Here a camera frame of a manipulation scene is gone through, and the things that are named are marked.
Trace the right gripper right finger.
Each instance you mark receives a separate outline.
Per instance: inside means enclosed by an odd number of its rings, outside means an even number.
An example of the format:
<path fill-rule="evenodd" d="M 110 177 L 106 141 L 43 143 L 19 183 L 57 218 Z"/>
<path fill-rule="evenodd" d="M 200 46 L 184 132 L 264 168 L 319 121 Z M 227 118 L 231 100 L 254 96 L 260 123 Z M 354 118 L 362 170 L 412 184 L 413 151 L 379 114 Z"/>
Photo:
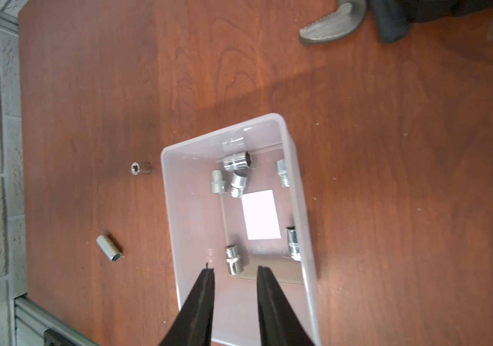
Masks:
<path fill-rule="evenodd" d="M 257 310 L 261 345 L 311 345 L 277 279 L 268 267 L 257 269 Z"/>

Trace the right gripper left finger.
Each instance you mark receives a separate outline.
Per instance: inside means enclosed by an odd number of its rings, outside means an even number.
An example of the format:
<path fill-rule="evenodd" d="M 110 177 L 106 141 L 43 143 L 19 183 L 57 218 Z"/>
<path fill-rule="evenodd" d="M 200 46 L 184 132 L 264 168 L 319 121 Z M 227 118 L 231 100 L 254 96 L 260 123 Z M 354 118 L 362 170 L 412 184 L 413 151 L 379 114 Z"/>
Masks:
<path fill-rule="evenodd" d="M 213 269 L 202 269 L 160 346 L 211 345 L 215 289 Z"/>

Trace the short silver socket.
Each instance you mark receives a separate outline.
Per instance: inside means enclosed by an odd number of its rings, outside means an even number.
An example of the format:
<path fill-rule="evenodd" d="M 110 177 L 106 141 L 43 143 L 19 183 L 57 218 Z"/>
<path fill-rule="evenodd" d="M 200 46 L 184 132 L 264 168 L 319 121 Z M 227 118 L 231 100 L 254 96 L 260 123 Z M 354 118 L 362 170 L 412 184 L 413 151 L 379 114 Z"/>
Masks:
<path fill-rule="evenodd" d="M 229 274 L 236 276 L 243 272 L 244 266 L 239 248 L 236 245 L 228 245 L 225 248 L 226 262 L 229 269 Z"/>

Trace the translucent plastic storage box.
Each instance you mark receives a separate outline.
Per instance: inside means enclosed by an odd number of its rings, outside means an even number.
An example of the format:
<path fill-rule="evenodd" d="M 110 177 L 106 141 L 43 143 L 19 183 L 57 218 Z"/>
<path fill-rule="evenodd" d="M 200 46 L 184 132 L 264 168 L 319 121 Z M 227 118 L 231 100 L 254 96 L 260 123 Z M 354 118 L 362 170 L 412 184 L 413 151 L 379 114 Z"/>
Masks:
<path fill-rule="evenodd" d="M 249 240 L 242 198 L 213 194 L 210 173 L 223 158 L 248 151 L 252 166 L 244 194 L 272 190 L 281 238 Z M 282 187 L 276 161 L 285 160 L 290 187 Z M 168 146 L 161 153 L 177 301 L 184 304 L 200 271 L 212 268 L 215 304 L 212 339 L 224 345 L 259 345 L 257 269 L 272 270 L 302 327 L 319 345 L 317 270 L 296 146 L 276 113 Z M 288 251 L 285 228 L 295 226 L 301 262 Z M 229 274 L 225 248 L 236 245 L 241 274 Z"/>

